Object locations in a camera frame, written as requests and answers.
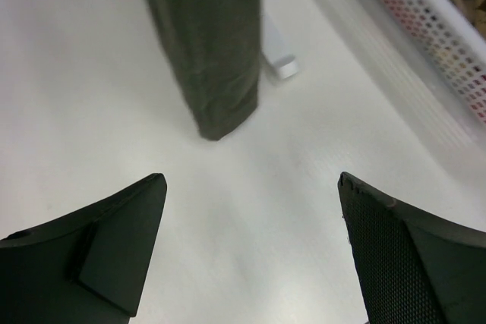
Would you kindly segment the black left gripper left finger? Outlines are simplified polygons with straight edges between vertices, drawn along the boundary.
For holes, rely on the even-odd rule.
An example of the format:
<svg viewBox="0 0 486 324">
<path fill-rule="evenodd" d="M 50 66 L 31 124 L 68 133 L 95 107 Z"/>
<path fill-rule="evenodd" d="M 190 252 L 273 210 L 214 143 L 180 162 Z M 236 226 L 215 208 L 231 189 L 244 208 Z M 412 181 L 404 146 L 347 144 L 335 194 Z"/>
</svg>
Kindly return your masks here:
<svg viewBox="0 0 486 324">
<path fill-rule="evenodd" d="M 137 315 L 167 184 L 155 173 L 1 241 L 3 323 L 128 323 Z"/>
</svg>

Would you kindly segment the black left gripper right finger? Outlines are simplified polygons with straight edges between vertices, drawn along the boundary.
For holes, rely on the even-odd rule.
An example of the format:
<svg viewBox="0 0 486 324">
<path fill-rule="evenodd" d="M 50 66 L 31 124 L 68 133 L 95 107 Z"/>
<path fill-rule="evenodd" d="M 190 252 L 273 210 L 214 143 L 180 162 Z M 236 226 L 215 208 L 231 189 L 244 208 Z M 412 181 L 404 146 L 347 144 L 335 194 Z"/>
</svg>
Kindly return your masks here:
<svg viewBox="0 0 486 324">
<path fill-rule="evenodd" d="M 348 172 L 337 183 L 369 323 L 485 321 L 485 233 L 393 198 Z"/>
</svg>

